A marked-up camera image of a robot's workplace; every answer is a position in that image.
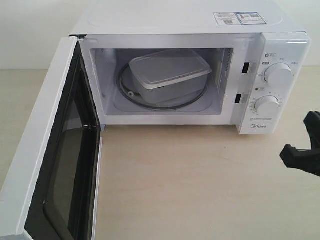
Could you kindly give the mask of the white plastic lidded container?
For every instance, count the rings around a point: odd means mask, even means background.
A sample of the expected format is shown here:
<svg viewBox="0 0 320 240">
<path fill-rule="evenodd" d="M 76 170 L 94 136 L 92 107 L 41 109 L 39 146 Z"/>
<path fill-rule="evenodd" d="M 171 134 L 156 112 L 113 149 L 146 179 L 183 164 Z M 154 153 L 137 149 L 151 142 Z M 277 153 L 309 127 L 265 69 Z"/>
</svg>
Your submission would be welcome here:
<svg viewBox="0 0 320 240">
<path fill-rule="evenodd" d="M 132 59 L 133 83 L 142 99 L 158 104 L 205 88 L 210 65 L 192 49 L 169 49 Z"/>
</svg>

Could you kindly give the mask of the white microwave door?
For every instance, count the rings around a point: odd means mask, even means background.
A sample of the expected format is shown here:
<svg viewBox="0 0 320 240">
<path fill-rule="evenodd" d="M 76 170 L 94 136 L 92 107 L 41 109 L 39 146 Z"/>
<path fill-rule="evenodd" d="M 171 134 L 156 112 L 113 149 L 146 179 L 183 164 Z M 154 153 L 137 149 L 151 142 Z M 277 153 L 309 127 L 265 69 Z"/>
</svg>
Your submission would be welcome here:
<svg viewBox="0 0 320 240">
<path fill-rule="evenodd" d="M 102 124 L 84 36 L 61 39 L 0 191 L 3 240 L 93 240 Z"/>
</svg>

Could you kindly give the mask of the white Midea microwave body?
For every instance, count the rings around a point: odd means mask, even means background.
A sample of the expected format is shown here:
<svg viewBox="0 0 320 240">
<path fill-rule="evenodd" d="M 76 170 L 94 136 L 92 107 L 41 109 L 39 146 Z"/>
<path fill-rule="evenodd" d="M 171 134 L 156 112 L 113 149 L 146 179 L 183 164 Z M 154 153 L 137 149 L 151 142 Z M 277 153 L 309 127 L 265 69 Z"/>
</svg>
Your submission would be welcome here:
<svg viewBox="0 0 320 240">
<path fill-rule="evenodd" d="M 214 13 L 258 12 L 264 25 L 218 25 Z M 275 131 L 311 40 L 272 0 L 96 0 L 70 32 L 85 38 L 97 86 L 99 119 L 111 125 L 232 125 L 242 135 Z M 210 66 L 207 88 L 158 104 L 133 84 L 129 62 L 171 49 L 191 49 Z M 265 71 L 278 63 L 293 74 L 270 86 Z M 276 115 L 255 102 L 274 96 Z"/>
</svg>

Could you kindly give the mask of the lower white timer knob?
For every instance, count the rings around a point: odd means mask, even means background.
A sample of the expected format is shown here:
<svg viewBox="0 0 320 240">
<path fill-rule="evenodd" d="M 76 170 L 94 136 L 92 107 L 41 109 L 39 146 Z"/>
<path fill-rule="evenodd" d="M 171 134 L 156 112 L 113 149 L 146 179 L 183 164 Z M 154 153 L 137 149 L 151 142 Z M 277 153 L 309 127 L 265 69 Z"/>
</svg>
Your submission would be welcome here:
<svg viewBox="0 0 320 240">
<path fill-rule="evenodd" d="M 280 104 L 276 97 L 267 95 L 255 102 L 254 109 L 261 116 L 275 116 L 280 109 Z"/>
</svg>

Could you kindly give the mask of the upper white control knob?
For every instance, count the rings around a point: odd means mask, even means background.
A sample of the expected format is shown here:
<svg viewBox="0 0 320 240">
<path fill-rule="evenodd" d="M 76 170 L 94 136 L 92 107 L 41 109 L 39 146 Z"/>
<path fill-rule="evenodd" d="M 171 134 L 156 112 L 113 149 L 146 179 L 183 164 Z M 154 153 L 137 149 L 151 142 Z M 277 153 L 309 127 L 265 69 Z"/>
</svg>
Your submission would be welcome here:
<svg viewBox="0 0 320 240">
<path fill-rule="evenodd" d="M 270 86 L 286 86 L 293 80 L 293 73 L 285 63 L 276 63 L 264 73 L 264 80 Z"/>
</svg>

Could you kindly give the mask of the warning label sticker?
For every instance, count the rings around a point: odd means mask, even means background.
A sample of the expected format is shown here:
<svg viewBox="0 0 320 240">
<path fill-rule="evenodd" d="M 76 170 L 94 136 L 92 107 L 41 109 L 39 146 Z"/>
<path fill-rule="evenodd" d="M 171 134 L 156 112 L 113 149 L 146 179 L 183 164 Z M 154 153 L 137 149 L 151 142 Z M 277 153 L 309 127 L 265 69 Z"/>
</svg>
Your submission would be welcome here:
<svg viewBox="0 0 320 240">
<path fill-rule="evenodd" d="M 214 12 L 213 16 L 219 26 L 266 25 L 258 12 Z"/>
</svg>

